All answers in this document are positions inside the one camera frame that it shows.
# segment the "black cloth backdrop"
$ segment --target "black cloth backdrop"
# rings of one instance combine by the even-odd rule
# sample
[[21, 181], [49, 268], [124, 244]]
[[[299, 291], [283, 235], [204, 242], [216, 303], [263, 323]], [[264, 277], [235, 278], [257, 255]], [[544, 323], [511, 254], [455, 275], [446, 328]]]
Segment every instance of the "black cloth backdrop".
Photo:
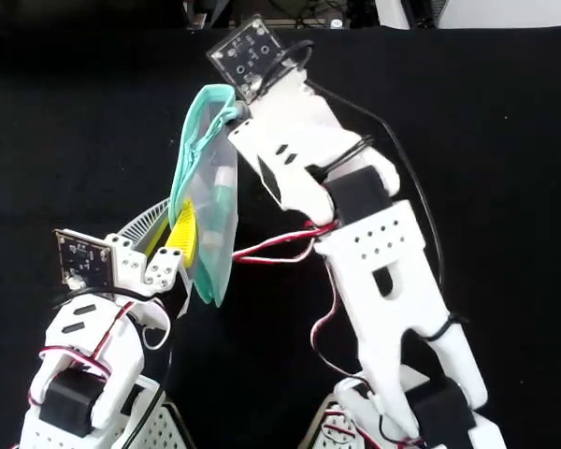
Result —
[[[103, 236], [167, 196], [185, 111], [200, 86], [221, 81], [204, 52], [223, 36], [0, 42], [0, 448], [18, 439], [50, 299], [62, 290], [52, 229]], [[471, 320], [483, 412], [511, 448], [561, 442], [561, 28], [281, 37], [313, 39], [309, 75], [401, 137], [436, 214], [446, 302]], [[395, 160], [374, 123], [336, 111], [346, 127], [379, 134]], [[239, 168], [237, 247], [303, 223]], [[399, 197], [417, 205], [402, 173]], [[317, 256], [235, 267], [219, 310], [194, 298], [177, 325], [168, 390], [199, 447], [296, 446], [339, 379], [309, 348], [330, 300]], [[357, 368], [344, 312], [322, 346]], [[432, 369], [419, 354], [416, 366]]]

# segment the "teal plastic bag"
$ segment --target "teal plastic bag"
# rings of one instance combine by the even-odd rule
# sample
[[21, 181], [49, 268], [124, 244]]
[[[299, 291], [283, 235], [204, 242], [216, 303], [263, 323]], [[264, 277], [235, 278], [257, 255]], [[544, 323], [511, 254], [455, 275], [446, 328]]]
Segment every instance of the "teal plastic bag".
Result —
[[238, 116], [235, 90], [207, 85], [189, 107], [170, 191], [171, 227], [190, 197], [197, 215], [194, 285], [202, 300], [221, 306], [231, 273], [237, 230], [237, 152], [224, 126]]

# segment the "black circuit board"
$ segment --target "black circuit board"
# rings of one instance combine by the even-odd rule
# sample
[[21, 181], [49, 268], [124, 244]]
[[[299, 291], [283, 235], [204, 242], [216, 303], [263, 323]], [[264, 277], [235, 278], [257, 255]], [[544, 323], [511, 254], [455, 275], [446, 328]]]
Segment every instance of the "black circuit board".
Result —
[[112, 251], [107, 244], [83, 239], [66, 231], [55, 231], [63, 283], [70, 277], [85, 281], [87, 287], [114, 285]]
[[[238, 94], [250, 103], [262, 77], [281, 58], [284, 50], [281, 41], [266, 27], [262, 17], [256, 15], [210, 50], [208, 58]], [[274, 84], [290, 69], [282, 66], [266, 86]]]

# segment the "yellow sponge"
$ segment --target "yellow sponge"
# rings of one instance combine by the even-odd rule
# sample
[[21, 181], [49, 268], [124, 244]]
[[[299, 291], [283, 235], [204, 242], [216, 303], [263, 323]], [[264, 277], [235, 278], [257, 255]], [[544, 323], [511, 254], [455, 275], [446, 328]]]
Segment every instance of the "yellow sponge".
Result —
[[183, 251], [186, 268], [194, 262], [197, 249], [197, 217], [191, 199], [186, 199], [183, 202], [183, 210], [175, 223], [175, 227], [170, 231], [165, 246], [166, 248], [178, 248]]

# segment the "white robotic arm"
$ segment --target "white robotic arm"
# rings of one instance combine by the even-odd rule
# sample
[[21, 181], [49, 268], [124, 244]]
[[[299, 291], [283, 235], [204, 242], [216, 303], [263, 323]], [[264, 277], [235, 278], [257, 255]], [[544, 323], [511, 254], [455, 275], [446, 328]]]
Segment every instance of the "white robotic arm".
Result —
[[[446, 376], [442, 391], [428, 392], [414, 406], [424, 409], [425, 404], [420, 406], [419, 402], [425, 400], [448, 402], [451, 399], [446, 397], [458, 396], [455, 391], [458, 390], [457, 399], [465, 399], [467, 410], [463, 414], [468, 413], [469, 419], [461, 425], [463, 430], [456, 429], [457, 424], [453, 422], [452, 433], [466, 432], [468, 438], [457, 435], [451, 439], [453, 444], [463, 440], [462, 444], [470, 445], [461, 448], [504, 448], [498, 427], [472, 414], [486, 402], [486, 387], [462, 327], [445, 307], [424, 255], [424, 237], [410, 203], [387, 201], [399, 189], [395, 166], [368, 145], [369, 142], [340, 126], [324, 99], [306, 83], [306, 70], [293, 62], [291, 49], [281, 49], [277, 57], [281, 61], [278, 66], [284, 67], [281, 72], [285, 73], [274, 82], [262, 85], [269, 76], [267, 72], [258, 75], [258, 58], [253, 55], [262, 56], [263, 50], [269, 54], [266, 47], [277, 44], [274, 38], [272, 43], [258, 42], [268, 34], [262, 22], [255, 18], [210, 54], [212, 62], [250, 103], [250, 118], [231, 132], [229, 139], [283, 210], [299, 210], [317, 225], [338, 219], [338, 228], [321, 237], [315, 250], [332, 271], [358, 339], [358, 356], [371, 387], [368, 398], [374, 407], [370, 410], [376, 416], [363, 418], [368, 423], [366, 431], [377, 435], [382, 447], [391, 447], [393, 438], [382, 437], [383, 421], [395, 431], [395, 439], [399, 441], [408, 437], [410, 441], [425, 439], [425, 431], [431, 434], [444, 424], [428, 422], [427, 409], [417, 410], [416, 416], [413, 399], [406, 398], [406, 390], [414, 384], [410, 377], [420, 379], [411, 369], [405, 370], [405, 377], [402, 374], [401, 339], [407, 330], [413, 329], [428, 341]], [[237, 81], [228, 67], [241, 63], [241, 53], [247, 55], [252, 70], [237, 70], [242, 75], [242, 80]], [[363, 149], [346, 162], [333, 165], [332, 161], [352, 152], [360, 141]], [[329, 169], [321, 177], [324, 167]], [[371, 168], [374, 175], [370, 177]], [[374, 177], [376, 185], [370, 185]], [[381, 191], [376, 195], [378, 200], [373, 197], [374, 190], [376, 194]], [[381, 285], [383, 276], [390, 280], [385, 292]], [[430, 385], [413, 388], [411, 396], [419, 396], [420, 389], [429, 389]], [[338, 387], [339, 401], [346, 396], [340, 394], [344, 386]], [[462, 401], [459, 402], [457, 406], [461, 407]], [[353, 406], [347, 400], [341, 405], [347, 411]], [[434, 412], [452, 406], [452, 402], [441, 403]], [[443, 435], [444, 429], [434, 433], [433, 441], [449, 438]], [[449, 445], [447, 449], [458, 447]]]

